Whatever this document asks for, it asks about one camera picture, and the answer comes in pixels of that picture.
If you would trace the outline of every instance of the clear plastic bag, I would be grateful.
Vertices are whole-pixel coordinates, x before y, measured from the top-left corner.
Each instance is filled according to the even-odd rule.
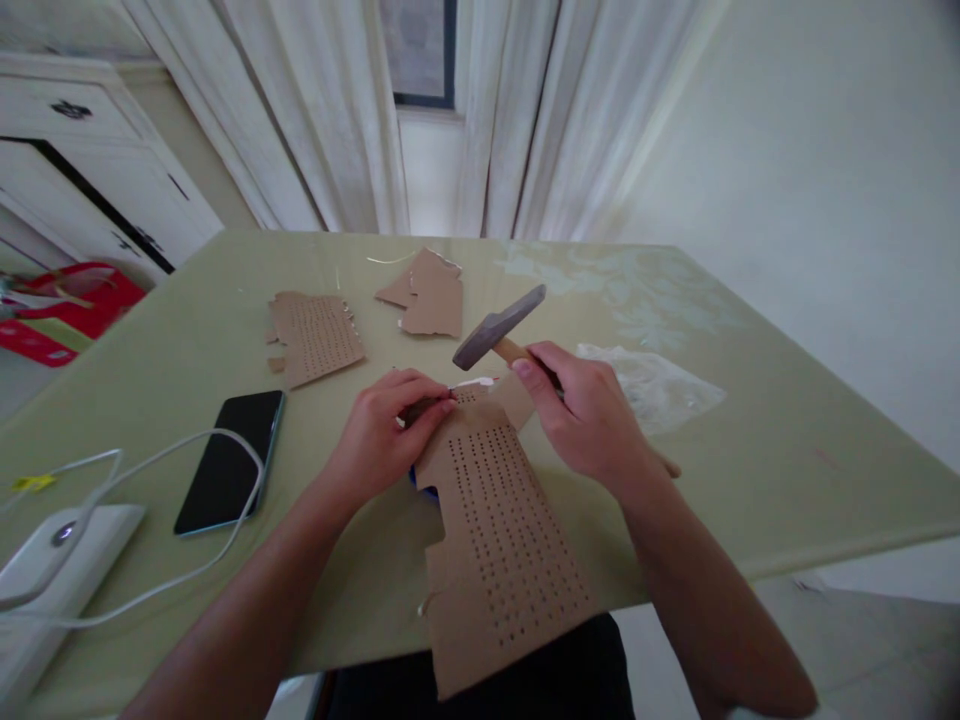
[[[630,352],[619,345],[601,348],[581,343],[577,345],[577,355],[613,366],[646,435],[672,432],[713,409],[727,396],[715,385],[654,353]]]

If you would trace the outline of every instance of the window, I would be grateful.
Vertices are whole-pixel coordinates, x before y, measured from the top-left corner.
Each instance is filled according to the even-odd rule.
[[[380,0],[397,106],[453,109],[457,0]]]

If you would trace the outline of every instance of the hammer head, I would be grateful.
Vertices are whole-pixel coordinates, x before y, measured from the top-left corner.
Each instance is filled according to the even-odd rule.
[[[453,354],[453,364],[461,370],[472,368],[477,360],[490,352],[494,345],[542,303],[546,295],[547,286],[537,285],[503,312],[487,315],[467,339],[460,343],[457,352]]]

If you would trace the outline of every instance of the smartphone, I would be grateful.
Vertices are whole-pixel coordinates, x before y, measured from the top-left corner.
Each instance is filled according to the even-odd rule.
[[[265,472],[270,470],[283,400],[280,390],[230,398],[217,417],[215,427],[233,430],[250,443],[263,461]],[[173,532],[190,535],[235,523],[256,481],[257,466],[247,451],[226,435],[211,435]],[[247,517],[257,511],[265,490],[266,476]]]

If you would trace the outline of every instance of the yellow tag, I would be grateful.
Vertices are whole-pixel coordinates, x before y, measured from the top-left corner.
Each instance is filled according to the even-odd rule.
[[[47,485],[52,485],[57,479],[53,475],[37,475],[36,477],[23,477],[13,484],[14,492],[40,492]]]

